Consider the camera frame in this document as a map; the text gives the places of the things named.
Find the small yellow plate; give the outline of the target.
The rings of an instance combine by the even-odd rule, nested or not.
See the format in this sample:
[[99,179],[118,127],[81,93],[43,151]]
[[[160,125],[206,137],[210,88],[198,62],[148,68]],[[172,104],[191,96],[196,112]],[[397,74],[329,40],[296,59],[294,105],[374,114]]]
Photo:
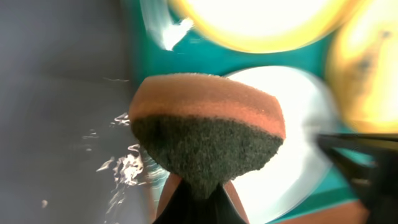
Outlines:
[[225,48],[252,54],[294,50],[334,31],[363,0],[171,0],[177,14]]

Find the black water basin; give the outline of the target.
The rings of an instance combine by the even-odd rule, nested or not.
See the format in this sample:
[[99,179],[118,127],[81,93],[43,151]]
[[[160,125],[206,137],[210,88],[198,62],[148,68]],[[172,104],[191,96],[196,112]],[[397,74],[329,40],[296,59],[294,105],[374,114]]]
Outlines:
[[1,222],[149,223],[113,169],[135,142],[122,1],[1,1]]

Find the teal plastic tray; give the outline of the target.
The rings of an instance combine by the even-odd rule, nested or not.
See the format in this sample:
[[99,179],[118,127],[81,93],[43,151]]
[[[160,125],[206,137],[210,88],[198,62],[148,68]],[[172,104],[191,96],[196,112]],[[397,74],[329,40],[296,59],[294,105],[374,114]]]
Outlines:
[[[149,75],[173,72],[202,72],[226,75],[229,72],[262,65],[286,65],[306,70],[314,76],[324,77],[326,51],[333,34],[301,49],[274,54],[247,54],[228,50],[205,40],[195,31],[190,31],[168,53],[155,45],[146,34],[139,1],[125,1],[131,40],[132,78],[142,81]],[[309,194],[290,208],[283,209],[279,216],[269,218],[269,223],[307,216],[354,202],[347,183],[334,168]]]

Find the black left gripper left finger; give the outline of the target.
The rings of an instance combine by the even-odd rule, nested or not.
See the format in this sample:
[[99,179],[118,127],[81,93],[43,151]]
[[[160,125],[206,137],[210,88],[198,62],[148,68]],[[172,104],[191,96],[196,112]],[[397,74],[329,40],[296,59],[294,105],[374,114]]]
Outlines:
[[192,188],[181,181],[154,224],[245,224],[221,185],[205,200],[193,197]]

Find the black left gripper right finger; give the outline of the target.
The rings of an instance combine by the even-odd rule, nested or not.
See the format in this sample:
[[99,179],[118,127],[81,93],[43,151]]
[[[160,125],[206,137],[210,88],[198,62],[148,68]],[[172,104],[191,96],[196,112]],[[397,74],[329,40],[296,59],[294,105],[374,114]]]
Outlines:
[[[316,142],[369,211],[366,222],[397,224],[397,134],[319,134]],[[337,149],[373,160],[358,164]]]

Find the white light-blue plate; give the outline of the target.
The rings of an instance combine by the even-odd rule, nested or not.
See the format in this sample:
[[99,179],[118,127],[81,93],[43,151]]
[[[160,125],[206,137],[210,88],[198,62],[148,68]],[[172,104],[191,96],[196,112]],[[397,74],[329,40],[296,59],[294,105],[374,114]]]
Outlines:
[[261,170],[233,180],[249,222],[271,222],[303,202],[330,170],[315,137],[336,131],[338,115],[326,86],[304,70],[254,67],[228,77],[275,96],[284,114],[286,139],[278,153]]

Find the large yellow plate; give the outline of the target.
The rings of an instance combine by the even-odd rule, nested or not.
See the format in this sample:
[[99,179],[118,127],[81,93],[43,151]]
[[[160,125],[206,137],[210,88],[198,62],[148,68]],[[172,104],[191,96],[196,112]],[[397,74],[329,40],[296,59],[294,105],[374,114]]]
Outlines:
[[345,125],[397,132],[397,1],[369,1],[338,29],[325,78]]

